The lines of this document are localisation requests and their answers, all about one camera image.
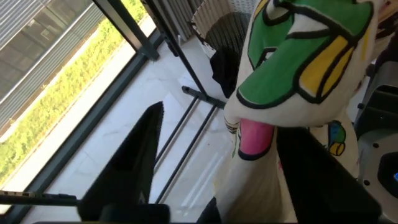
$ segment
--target window frame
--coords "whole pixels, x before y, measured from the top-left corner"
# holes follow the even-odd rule
[[[121,23],[123,23],[123,21],[120,21],[120,19],[112,20],[109,14],[105,13],[108,9],[100,9],[105,14],[105,16],[113,22],[113,25],[121,32],[120,26],[122,26]],[[123,18],[125,14],[120,14],[119,16],[122,20],[125,19]],[[132,32],[134,35],[142,35],[141,30],[135,30],[130,28],[128,32]],[[144,64],[149,59],[155,60],[159,56],[159,54],[157,56],[153,54],[145,54],[145,52],[150,52],[153,48],[157,49],[159,45],[164,41],[163,35],[160,33],[158,28],[156,28],[151,33],[151,35],[144,41],[150,45],[141,45],[141,47],[136,51],[132,59],[130,59],[130,61],[120,71],[120,73],[109,85],[109,87],[107,87],[105,92],[99,97],[93,107],[91,107],[89,112],[79,122],[78,126],[75,127],[69,137],[67,137],[67,139],[59,147],[56,153],[46,163],[44,168],[36,175],[33,181],[25,189],[26,192],[44,193],[46,191],[51,183],[58,177],[62,169],[68,164],[68,162],[77,152],[77,150],[79,150],[80,146],[90,136],[92,130],[95,129],[96,125],[102,120],[104,115],[113,106],[114,102],[129,86],[130,82],[138,74]],[[0,215],[0,223],[20,223],[28,214],[31,207],[32,206],[28,205],[13,205],[5,214]]]

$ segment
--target green hedge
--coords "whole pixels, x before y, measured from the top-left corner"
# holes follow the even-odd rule
[[[144,17],[146,11],[139,0],[123,0],[123,3],[136,21]],[[97,31],[85,51],[63,69],[56,83],[46,89],[45,96],[21,119],[14,133],[0,143],[0,185],[60,119],[123,40],[107,19],[99,24]]]

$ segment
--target white wicker basket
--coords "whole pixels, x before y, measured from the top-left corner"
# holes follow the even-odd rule
[[[257,0],[204,0],[194,13],[192,27],[209,58],[228,47],[241,54]]]

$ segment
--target pink patch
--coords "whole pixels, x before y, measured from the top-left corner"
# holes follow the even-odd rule
[[[264,152],[272,143],[273,133],[273,125],[242,119],[241,152],[247,155]]]

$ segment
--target black rod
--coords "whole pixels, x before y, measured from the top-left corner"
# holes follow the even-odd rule
[[[213,105],[213,107],[211,108],[210,112],[207,114],[205,120],[203,121],[203,123],[201,124],[198,132],[196,133],[195,137],[193,137],[192,142],[189,144],[187,150],[185,151],[184,155],[182,156],[182,158],[180,159],[180,162],[178,162],[176,168],[174,169],[172,175],[170,176],[169,180],[167,181],[166,185],[164,186],[163,190],[161,191],[161,193],[159,194],[155,204],[160,203],[160,201],[162,200],[162,197],[166,194],[166,191],[169,189],[171,183],[174,180],[174,177],[177,175],[178,171],[180,170],[182,164],[185,162],[185,159],[188,157],[191,149],[193,148],[193,145],[196,143],[197,139],[199,138],[199,135],[201,134],[201,132],[203,131],[203,129],[205,128],[207,122],[209,121],[209,119],[211,118],[211,115],[214,113],[214,110],[217,108],[217,106]]]
[[[191,64],[189,63],[187,57],[185,56],[184,52],[182,51],[181,47],[179,46],[177,40],[174,39],[172,31],[169,29],[168,25],[164,21],[160,11],[156,7],[155,3],[153,0],[141,0],[143,4],[148,5],[149,9],[151,9],[153,16],[155,18],[154,22],[156,26],[159,28],[160,32],[165,35],[165,38],[168,39],[168,42],[173,46],[173,48],[177,51],[178,56],[180,57],[182,63],[184,64],[185,68],[187,68],[189,74],[191,75],[193,81],[195,84],[198,86],[199,90],[205,94],[205,96],[208,96],[207,92],[205,91],[203,85],[200,83],[195,71],[193,71],[193,68]]]
[[[180,129],[181,124],[185,121],[185,118],[187,117],[187,115],[189,114],[189,112],[192,110],[193,105],[195,104],[195,102],[197,101],[198,97],[195,96],[194,99],[192,100],[191,104],[189,104],[187,110],[185,111],[185,113],[182,115],[180,121],[177,123],[176,127],[174,128],[173,132],[171,133],[170,137],[168,138],[168,140],[166,141],[166,143],[164,144],[162,150],[160,150],[159,154],[157,155],[156,159],[155,159],[155,166],[156,164],[160,161],[160,158],[163,156],[164,152],[167,149],[167,146],[169,146],[170,142],[172,141],[172,139],[174,138],[175,134],[177,133],[178,129]]]
[[[76,196],[72,195],[0,190],[1,205],[77,206],[79,203],[80,201],[76,199]]]

